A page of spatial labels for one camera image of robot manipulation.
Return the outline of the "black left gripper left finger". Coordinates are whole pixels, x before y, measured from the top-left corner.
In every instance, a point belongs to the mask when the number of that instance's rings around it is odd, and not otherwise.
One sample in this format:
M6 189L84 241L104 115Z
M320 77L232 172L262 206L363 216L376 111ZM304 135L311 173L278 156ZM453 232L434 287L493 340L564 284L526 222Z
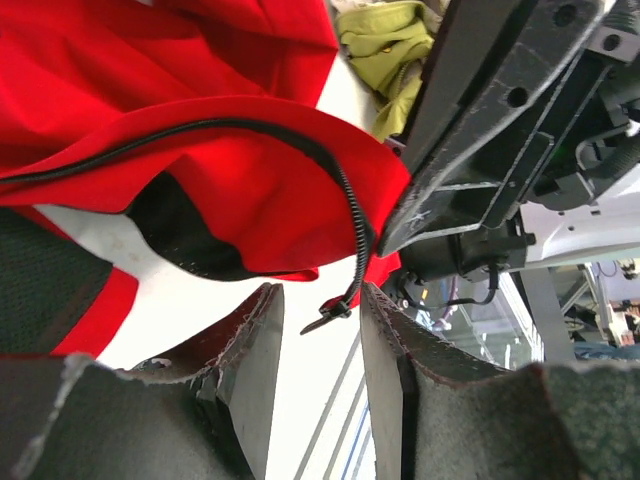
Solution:
M131 370L1 359L5 479L262 479L284 322L279 284Z

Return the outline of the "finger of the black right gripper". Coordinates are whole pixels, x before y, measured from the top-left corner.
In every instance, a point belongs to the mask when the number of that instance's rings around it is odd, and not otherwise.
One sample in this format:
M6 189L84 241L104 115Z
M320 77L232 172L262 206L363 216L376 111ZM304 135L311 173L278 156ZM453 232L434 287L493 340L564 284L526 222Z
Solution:
M422 86L401 138L402 161L421 164L497 72L535 1L452 1L424 65Z
M410 181L378 253L496 228L537 181L604 71L586 51L609 1L453 1L403 138Z

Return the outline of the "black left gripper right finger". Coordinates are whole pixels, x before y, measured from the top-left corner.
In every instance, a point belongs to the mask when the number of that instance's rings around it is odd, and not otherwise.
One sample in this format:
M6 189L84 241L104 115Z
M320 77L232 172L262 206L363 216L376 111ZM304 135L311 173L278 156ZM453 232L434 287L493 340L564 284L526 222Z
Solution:
M375 285L360 332L379 479L635 479L639 365L509 371L419 326Z

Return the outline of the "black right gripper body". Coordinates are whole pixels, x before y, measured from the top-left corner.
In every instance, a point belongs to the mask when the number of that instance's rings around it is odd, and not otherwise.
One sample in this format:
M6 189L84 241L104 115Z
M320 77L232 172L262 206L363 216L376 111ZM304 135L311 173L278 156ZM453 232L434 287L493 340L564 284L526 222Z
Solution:
M551 211L590 205L639 162L639 35L598 29L549 72L522 62L503 82L524 111L479 152L484 173L506 169L481 218L496 229L531 201Z

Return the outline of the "red zip jacket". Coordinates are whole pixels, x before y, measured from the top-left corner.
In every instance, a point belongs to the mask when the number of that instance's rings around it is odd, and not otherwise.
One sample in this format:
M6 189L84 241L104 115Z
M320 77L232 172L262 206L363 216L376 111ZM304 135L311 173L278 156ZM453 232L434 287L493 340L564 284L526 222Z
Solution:
M129 219L207 280L310 282L346 317L409 174L317 109L339 47L322 1L5 1L1 5L1 351L100 355L138 280L42 205Z

